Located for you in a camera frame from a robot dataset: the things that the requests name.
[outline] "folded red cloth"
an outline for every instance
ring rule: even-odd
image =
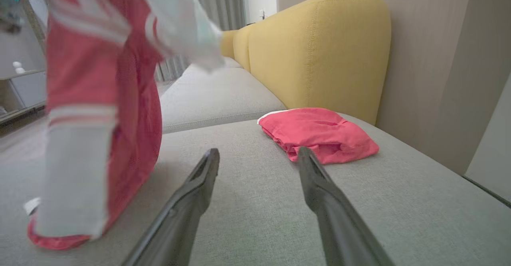
[[[257,123],[291,161],[298,160],[301,146],[310,148],[322,164],[359,160],[380,150],[359,126],[324,108],[276,111]]]

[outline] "sofa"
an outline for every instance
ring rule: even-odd
[[[255,120],[310,106],[337,111],[380,146],[325,169],[395,265],[510,265],[511,209],[374,127],[389,44],[381,0],[308,0],[226,33],[223,69],[191,66],[161,97],[166,134],[155,171],[101,239],[67,252],[32,246],[22,204],[39,193],[41,163],[2,167],[2,263],[120,265],[206,150],[218,148],[190,265],[326,265],[297,165]]]

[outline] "yellow cushion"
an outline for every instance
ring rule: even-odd
[[[248,37],[250,31],[254,29],[257,24],[251,24],[238,30],[234,35],[233,47],[234,47],[234,58],[238,64],[241,64],[243,68],[250,71],[250,59],[248,56]]]
[[[241,29],[234,50],[287,108],[324,107],[374,125],[390,15],[382,0],[307,0]]]
[[[220,43],[220,52],[223,56],[234,59],[234,46],[232,41],[234,40],[236,32],[237,30],[223,32],[222,42]]]

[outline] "gray seat cushion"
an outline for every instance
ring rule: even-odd
[[[164,133],[252,120],[286,109],[243,68],[206,73],[192,65],[160,101]]]
[[[325,168],[398,266],[508,266],[511,209],[452,171],[348,115],[379,145],[366,159]],[[191,266],[325,265],[298,169],[255,121],[164,135],[155,172],[99,241],[42,251],[26,238],[22,203],[39,189],[36,165],[1,169],[0,251],[6,265],[118,266],[203,153],[220,169]]]

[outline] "curtain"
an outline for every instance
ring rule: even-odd
[[[199,0],[200,4],[221,30],[236,30],[245,26],[245,7],[243,0]],[[186,57],[177,55],[156,66],[157,81],[178,79],[190,65]]]

